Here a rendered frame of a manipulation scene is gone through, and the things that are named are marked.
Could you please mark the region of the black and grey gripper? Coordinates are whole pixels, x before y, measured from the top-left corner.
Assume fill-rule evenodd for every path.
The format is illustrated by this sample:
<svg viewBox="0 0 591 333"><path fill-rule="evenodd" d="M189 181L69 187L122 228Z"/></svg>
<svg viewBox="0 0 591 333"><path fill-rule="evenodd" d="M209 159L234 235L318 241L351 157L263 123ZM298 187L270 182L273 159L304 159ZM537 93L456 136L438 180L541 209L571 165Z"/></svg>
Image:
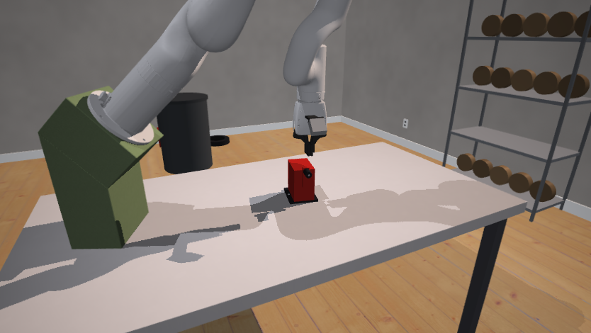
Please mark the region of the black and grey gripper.
<svg viewBox="0 0 591 333"><path fill-rule="evenodd" d="M327 133L326 135L311 136L309 141L308 135L310 135L310 128L308 125L308 119L305 118L305 115L316 115L317 117L324 117L325 124L327 127L327 114L325 102L323 100L312 103L302 102L300 100L295 102L293 112L293 137L296 139L301 139L305 143L304 151L309 157L313 156L313 152L315 152L315 143L321 137L326 137Z"/></svg>

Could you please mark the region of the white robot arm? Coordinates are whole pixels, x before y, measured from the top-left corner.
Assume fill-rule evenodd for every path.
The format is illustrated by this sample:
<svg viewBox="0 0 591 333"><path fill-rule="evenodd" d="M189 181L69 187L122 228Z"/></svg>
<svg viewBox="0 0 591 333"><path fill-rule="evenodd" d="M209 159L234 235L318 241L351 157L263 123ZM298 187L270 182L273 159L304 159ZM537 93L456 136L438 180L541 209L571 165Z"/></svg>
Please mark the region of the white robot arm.
<svg viewBox="0 0 591 333"><path fill-rule="evenodd" d="M195 76L209 52L225 51L235 43L255 1L188 0L112 93L94 91L89 95L87 104L92 115L126 142L150 143L154 137L150 123ZM295 31L283 77L291 86L297 86L298 100L324 100L323 42L343 24L351 1L317 0L311 14Z"/></svg>

